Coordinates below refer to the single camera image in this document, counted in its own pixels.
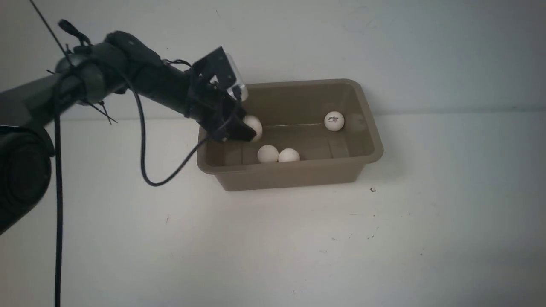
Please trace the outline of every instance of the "black wire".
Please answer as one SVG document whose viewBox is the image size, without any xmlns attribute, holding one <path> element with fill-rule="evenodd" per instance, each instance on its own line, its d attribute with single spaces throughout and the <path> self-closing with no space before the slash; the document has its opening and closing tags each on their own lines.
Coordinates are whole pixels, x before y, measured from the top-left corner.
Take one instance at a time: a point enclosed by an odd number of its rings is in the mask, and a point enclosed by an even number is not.
<svg viewBox="0 0 546 307">
<path fill-rule="evenodd" d="M 74 65 L 72 64 L 72 61 L 68 58 L 68 54 L 67 52 L 63 49 L 63 46 L 61 45 L 61 42 L 59 42 L 59 39 L 57 38 L 57 36 L 55 35 L 55 33 L 53 33 L 53 30 L 51 29 L 51 27 L 49 26 L 49 23 L 45 20 L 44 16 L 41 14 L 40 10 L 38 9 L 38 7 L 36 6 L 36 4 L 34 3 L 33 0 L 29 0 L 32 4 L 32 6 L 34 7 L 34 10 L 36 11 L 36 13 L 38 13 L 38 15 L 40 16 L 41 18 L 41 21 L 44 23 L 44 25 L 46 26 L 46 28 L 48 28 L 49 30 L 49 33 L 51 34 L 51 36 L 53 36 L 53 39 L 55 40 L 55 42 L 57 43 L 57 45 L 59 46 L 59 48 L 61 49 L 61 51 L 63 52 L 64 54 L 64 57 L 67 59 L 68 63 L 70 64 L 71 67 L 74 67 Z"/>
<path fill-rule="evenodd" d="M 48 22 L 45 20 L 44 16 L 41 14 L 40 10 L 34 3 L 34 1 L 29 0 L 34 7 L 34 10 L 40 16 L 40 19 L 44 25 L 48 28 L 49 33 L 53 36 L 53 39 L 59 46 L 59 49 L 63 52 L 64 57 L 67 59 L 71 68 L 74 68 L 72 61 L 68 58 L 67 52 L 63 49 L 61 43 L 57 39 L 55 33 L 49 26 Z M 55 112 L 55 178 L 57 186 L 57 230 L 56 230 L 56 247 L 55 247 L 55 298 L 54 306 L 61 306 L 61 275 L 62 275 L 62 253 L 63 253 L 63 178 L 62 178 L 62 165 L 61 165 L 61 110 L 59 106 L 58 93 L 61 87 L 59 82 L 55 86 L 54 90 L 54 112 Z"/>
<path fill-rule="evenodd" d="M 138 107 L 138 113 L 139 113 L 139 119 L 140 119 L 140 171 L 142 173 L 142 177 L 144 178 L 144 181 L 146 181 L 147 184 L 153 187 L 158 187 L 158 186 L 162 186 L 166 184 L 167 182 L 171 181 L 176 175 L 178 175 L 178 173 L 182 170 L 182 168 L 184 168 L 184 166 L 186 165 L 186 163 L 188 163 L 189 159 L 194 155 L 194 153 L 210 139 L 210 135 L 207 134 L 207 136 L 203 140 L 197 143 L 197 145 L 188 153 L 188 155 L 182 161 L 182 163 L 165 180 L 160 182 L 151 181 L 150 178 L 148 177 L 148 174 L 146 173 L 146 123 L 144 120 L 144 110 L 142 107 L 142 102 L 140 101 L 138 92 L 134 88 L 133 83 L 129 80 L 129 77 L 127 77 L 122 71 L 120 71 L 119 69 L 117 69 L 116 67 L 108 63 L 101 62 L 101 64 L 113 69 L 123 79 L 123 81 L 125 81 L 126 85 L 133 92 L 133 95 L 135 97 L 136 106 Z M 230 123 L 230 121 L 233 119 L 233 117 L 237 113 L 237 108 L 238 108 L 238 104 L 233 108 L 233 111 L 231 115 L 228 117 L 228 119 L 222 125 L 220 125 L 213 134 L 216 134 L 218 131 L 222 130 Z"/>
<path fill-rule="evenodd" d="M 63 171 L 61 165 L 61 111 L 58 99 L 55 110 L 55 179 L 57 184 L 57 232 L 55 248 L 55 307 L 61 306 L 61 273 L 63 254 Z"/>
</svg>

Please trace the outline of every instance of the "black robotic arm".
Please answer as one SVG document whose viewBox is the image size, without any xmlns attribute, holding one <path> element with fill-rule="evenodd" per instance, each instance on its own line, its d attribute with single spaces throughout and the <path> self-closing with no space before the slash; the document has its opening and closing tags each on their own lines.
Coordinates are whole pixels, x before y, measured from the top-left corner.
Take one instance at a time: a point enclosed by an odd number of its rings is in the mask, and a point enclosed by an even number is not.
<svg viewBox="0 0 546 307">
<path fill-rule="evenodd" d="M 215 141 L 256 135 L 242 122 L 246 87 L 221 47 L 181 71 L 131 34 L 116 31 L 91 45 L 70 23 L 60 26 L 81 45 L 59 61 L 55 74 L 0 93 L 0 233 L 48 188 L 55 149 L 43 127 L 56 108 L 97 104 L 131 89 L 196 120 Z"/>
</svg>

